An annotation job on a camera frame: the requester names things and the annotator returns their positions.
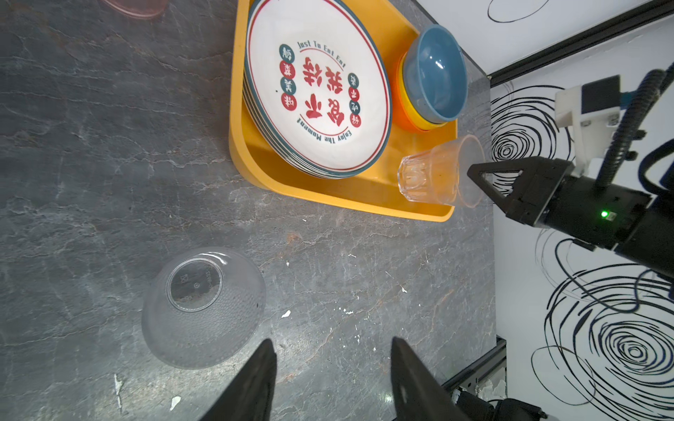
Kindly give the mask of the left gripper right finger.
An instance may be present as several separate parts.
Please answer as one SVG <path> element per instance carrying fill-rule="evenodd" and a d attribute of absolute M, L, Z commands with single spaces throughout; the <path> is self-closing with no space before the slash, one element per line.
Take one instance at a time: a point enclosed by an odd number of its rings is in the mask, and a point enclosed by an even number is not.
<path fill-rule="evenodd" d="M 391 342 L 391 385 L 397 420 L 469 420 L 399 337 Z"/>

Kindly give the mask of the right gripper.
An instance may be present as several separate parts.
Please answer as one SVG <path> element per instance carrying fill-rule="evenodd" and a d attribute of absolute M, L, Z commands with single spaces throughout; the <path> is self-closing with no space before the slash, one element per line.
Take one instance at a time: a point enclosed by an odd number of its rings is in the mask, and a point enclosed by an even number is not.
<path fill-rule="evenodd" d="M 556 229 L 672 279 L 673 197 L 616 184 L 600 189 L 589 177 L 563 182 L 573 170 L 571 161 L 529 157 L 473 164 L 467 175 L 509 219 Z M 516 175 L 510 194 L 485 177 L 496 173 Z"/>

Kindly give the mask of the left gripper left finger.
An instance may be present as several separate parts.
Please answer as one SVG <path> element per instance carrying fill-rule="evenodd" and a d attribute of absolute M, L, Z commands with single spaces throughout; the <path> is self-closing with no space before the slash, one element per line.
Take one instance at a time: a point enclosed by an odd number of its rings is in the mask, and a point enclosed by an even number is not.
<path fill-rule="evenodd" d="M 276 378 L 277 354 L 265 339 L 201 420 L 270 420 Z"/>

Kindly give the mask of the clear ribbed glass tumbler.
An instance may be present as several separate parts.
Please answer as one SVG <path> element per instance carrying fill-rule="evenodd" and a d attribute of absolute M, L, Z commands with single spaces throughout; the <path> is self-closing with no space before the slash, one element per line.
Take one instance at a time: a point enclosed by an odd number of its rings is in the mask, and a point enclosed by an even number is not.
<path fill-rule="evenodd" d="M 484 162 L 484 149 L 477 137 L 451 140 L 403 158 L 398 167 L 398 189 L 410 202 L 474 208 L 484 192 L 470 180 L 468 170 Z"/>

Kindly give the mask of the yellow bowl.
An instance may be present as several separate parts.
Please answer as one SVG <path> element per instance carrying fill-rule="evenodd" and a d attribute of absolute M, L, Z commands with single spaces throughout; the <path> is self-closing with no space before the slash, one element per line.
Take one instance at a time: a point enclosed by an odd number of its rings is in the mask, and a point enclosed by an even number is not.
<path fill-rule="evenodd" d="M 404 82 L 404 64 L 406 57 L 407 56 L 404 54 L 398 61 L 395 82 L 392 86 L 392 93 L 396 98 L 398 106 L 395 112 L 393 112 L 394 121 L 400 127 L 414 133 L 427 133 L 445 126 L 445 122 L 433 123 L 429 120 L 426 120 L 414 108 L 414 105 L 412 104 L 412 101 L 407 93 L 407 89 L 405 88 Z"/>

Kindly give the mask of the grey-blue bottom bowl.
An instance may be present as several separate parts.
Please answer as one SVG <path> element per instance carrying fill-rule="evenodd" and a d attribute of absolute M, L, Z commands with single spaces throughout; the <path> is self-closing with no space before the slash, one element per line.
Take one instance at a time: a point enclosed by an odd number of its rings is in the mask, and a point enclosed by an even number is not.
<path fill-rule="evenodd" d="M 403 81 L 414 110 L 426 121 L 456 120 L 468 97 L 468 75 L 462 49 L 451 32 L 433 25 L 407 51 Z"/>

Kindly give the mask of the green rim text plate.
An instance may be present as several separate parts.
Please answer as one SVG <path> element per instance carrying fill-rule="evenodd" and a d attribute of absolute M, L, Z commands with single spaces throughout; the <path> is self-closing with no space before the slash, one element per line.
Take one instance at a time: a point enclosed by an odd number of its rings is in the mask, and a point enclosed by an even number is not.
<path fill-rule="evenodd" d="M 311 41 L 272 48 L 277 72 L 245 52 L 244 101 L 263 139 L 297 170 L 323 179 L 354 177 L 380 157 L 386 141 L 363 130 L 351 98 L 358 75 Z"/>

